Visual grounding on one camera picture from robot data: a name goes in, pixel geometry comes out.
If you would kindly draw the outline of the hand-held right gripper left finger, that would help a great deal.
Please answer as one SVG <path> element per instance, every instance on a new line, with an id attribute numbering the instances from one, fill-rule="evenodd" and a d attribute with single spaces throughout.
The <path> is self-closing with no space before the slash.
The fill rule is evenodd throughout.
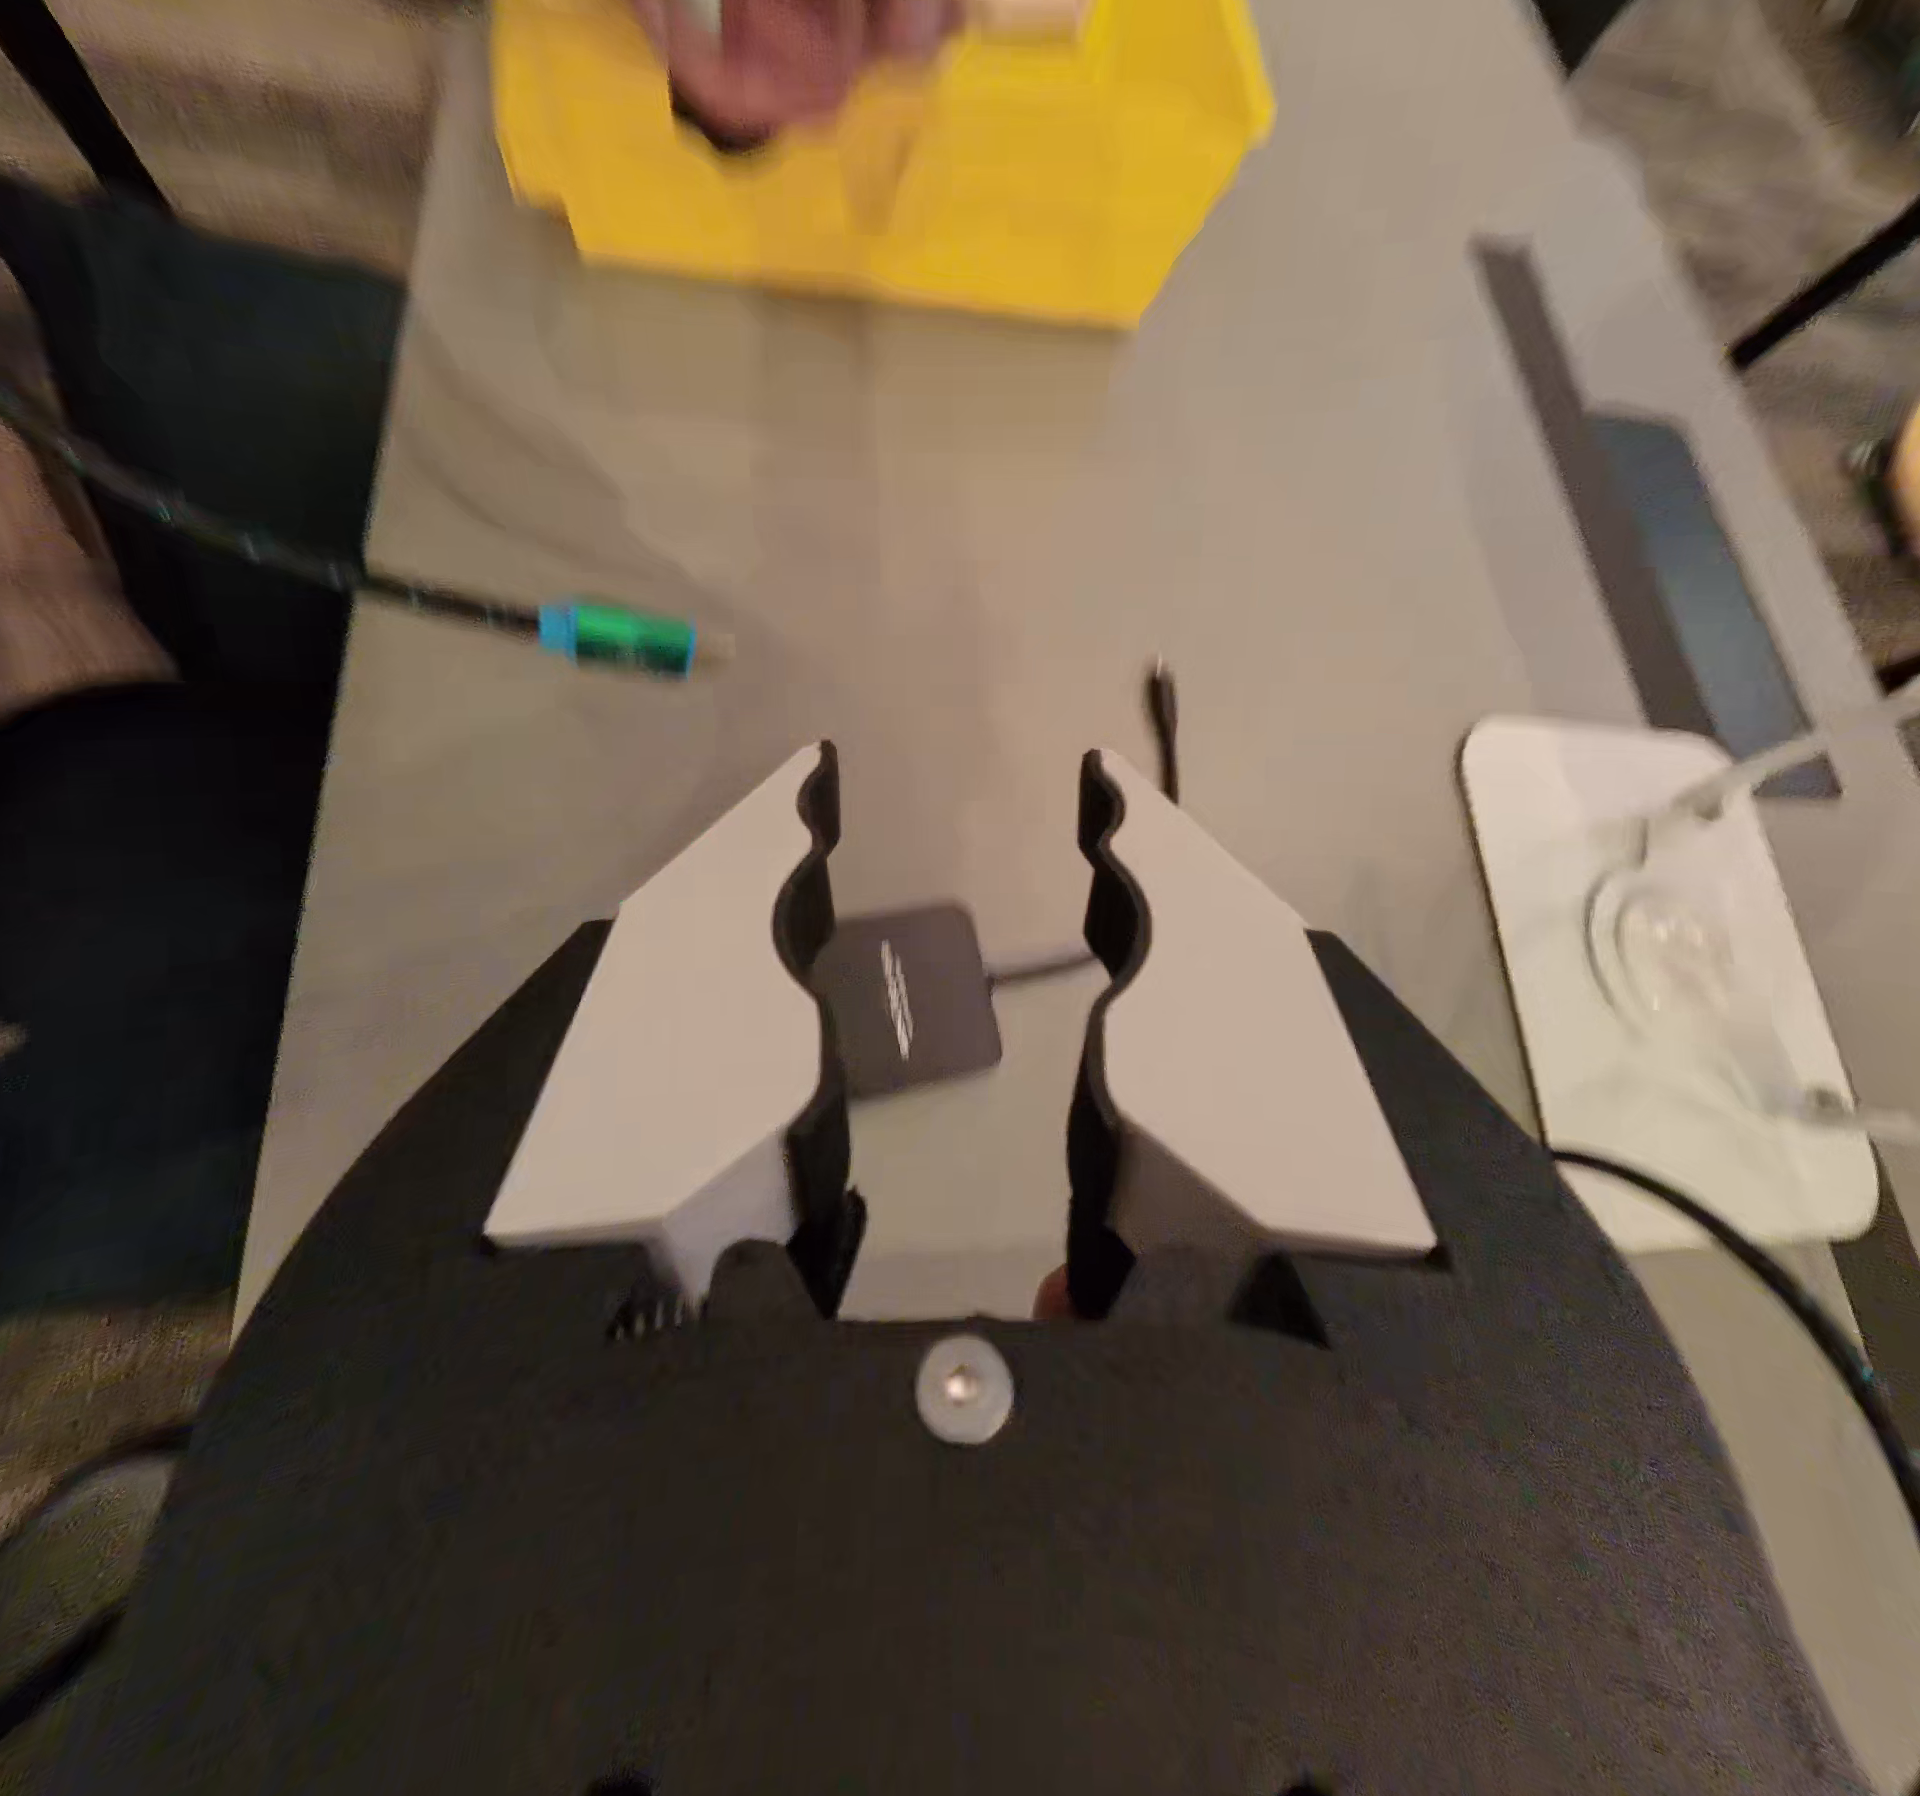
<path id="1" fill-rule="evenodd" d="M 704 1304 L 772 1242 L 834 1312 L 859 1250 L 834 929 L 837 751 L 800 750 L 617 909 L 488 1213 L 496 1250 L 635 1244 Z"/>

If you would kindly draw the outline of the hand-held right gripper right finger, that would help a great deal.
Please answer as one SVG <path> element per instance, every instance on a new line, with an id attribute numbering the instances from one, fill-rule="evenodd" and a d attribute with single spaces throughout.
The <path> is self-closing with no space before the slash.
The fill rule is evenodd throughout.
<path id="1" fill-rule="evenodd" d="M 1126 758 L 1086 754 L 1075 1310 L 1150 1254 L 1426 1263 L 1441 1237 L 1293 906 Z"/>

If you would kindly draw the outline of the yellow plastic bin stack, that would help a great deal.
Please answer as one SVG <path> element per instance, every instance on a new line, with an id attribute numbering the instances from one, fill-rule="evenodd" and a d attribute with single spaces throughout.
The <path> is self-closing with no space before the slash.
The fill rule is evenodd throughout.
<path id="1" fill-rule="evenodd" d="M 985 317 L 1138 324 L 1273 120 L 1249 0 L 1090 0 L 876 70 L 829 130 L 725 156 L 620 0 L 493 0 L 511 196 L 582 261 Z"/>

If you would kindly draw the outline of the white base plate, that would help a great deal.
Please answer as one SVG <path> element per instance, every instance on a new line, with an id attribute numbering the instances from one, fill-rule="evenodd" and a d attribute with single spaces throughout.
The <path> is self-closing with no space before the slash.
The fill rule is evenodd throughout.
<path id="1" fill-rule="evenodd" d="M 1868 1233 L 1882 1184 L 1772 845 L 1709 737 L 1487 717 L 1460 790 L 1549 1149 L 1762 1246 Z"/>

